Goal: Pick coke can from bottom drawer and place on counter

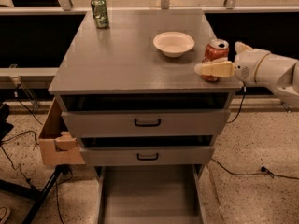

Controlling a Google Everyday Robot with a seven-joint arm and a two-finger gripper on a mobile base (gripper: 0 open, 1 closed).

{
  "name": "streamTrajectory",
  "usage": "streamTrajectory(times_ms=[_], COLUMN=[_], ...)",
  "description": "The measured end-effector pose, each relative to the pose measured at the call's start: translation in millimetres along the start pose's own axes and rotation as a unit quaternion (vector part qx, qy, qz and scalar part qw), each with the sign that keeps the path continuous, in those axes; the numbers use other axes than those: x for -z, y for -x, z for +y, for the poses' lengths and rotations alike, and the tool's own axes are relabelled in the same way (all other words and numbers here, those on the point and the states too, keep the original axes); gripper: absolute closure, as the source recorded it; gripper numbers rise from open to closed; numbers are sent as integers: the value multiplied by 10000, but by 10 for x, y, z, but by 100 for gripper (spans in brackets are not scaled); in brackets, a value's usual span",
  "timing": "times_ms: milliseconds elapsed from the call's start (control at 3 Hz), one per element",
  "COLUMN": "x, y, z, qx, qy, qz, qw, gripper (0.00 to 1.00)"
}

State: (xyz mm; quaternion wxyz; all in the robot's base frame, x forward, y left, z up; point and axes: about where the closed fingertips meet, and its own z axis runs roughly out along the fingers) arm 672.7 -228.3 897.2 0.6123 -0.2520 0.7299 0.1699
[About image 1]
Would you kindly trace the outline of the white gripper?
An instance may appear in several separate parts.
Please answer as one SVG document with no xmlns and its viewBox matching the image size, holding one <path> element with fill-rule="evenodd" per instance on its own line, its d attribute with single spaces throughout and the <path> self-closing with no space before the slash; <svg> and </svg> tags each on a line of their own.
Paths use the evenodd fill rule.
<svg viewBox="0 0 299 224">
<path fill-rule="evenodd" d="M 194 72 L 202 76 L 231 77 L 235 76 L 246 83 L 255 83 L 255 73 L 261 61 L 270 54 L 264 49 L 252 49 L 251 46 L 237 41 L 235 43 L 235 63 L 230 61 L 216 63 L 199 63 Z"/>
</svg>

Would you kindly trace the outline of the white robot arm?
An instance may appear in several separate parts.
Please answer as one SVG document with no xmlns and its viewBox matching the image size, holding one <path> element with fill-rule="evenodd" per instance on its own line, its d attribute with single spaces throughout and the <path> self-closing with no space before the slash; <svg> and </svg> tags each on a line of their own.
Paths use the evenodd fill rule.
<svg viewBox="0 0 299 224">
<path fill-rule="evenodd" d="M 236 77 L 247 87 L 265 87 L 282 102 L 299 106 L 299 60 L 265 49 L 235 43 L 235 59 L 219 58 L 199 63 L 194 72 L 201 76 Z"/>
</svg>

